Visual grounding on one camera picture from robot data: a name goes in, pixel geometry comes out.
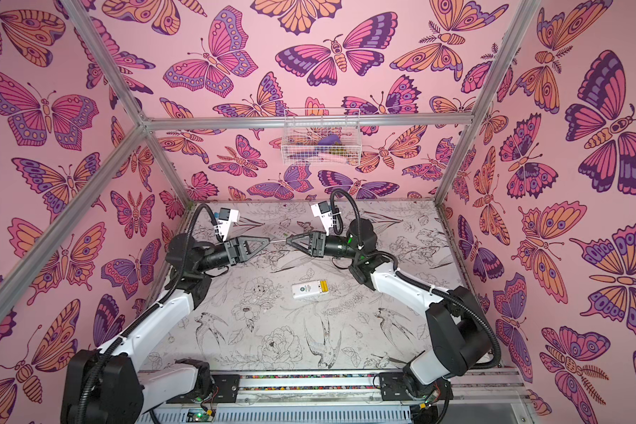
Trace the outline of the white remote control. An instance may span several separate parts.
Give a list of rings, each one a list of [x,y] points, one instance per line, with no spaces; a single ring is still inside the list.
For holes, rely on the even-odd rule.
[[[321,296],[327,293],[322,293],[320,288],[321,280],[300,282],[298,284],[294,284],[291,288],[291,294],[295,300],[303,300],[307,298],[313,298],[316,296]]]

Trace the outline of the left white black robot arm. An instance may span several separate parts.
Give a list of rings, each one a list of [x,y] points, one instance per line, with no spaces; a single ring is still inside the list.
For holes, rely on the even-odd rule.
[[[270,245],[269,238],[240,236],[214,245],[181,233],[169,245],[166,261],[176,274],[157,300],[127,329],[95,350],[82,350],[70,361],[60,413],[63,423],[134,423],[144,413],[185,396],[203,400],[212,394],[210,365],[178,360],[161,371],[141,366],[157,345],[207,297],[210,270],[250,261]]]

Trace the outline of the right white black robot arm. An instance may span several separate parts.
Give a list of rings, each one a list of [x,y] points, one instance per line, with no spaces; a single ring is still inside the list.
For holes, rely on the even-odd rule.
[[[401,270],[394,254],[377,248],[371,222],[355,220],[346,236],[309,231],[287,238],[286,244],[310,257],[350,260],[347,270],[358,284],[426,318],[431,348],[404,367],[413,388],[500,365],[501,346],[475,295],[462,286],[446,289]]]

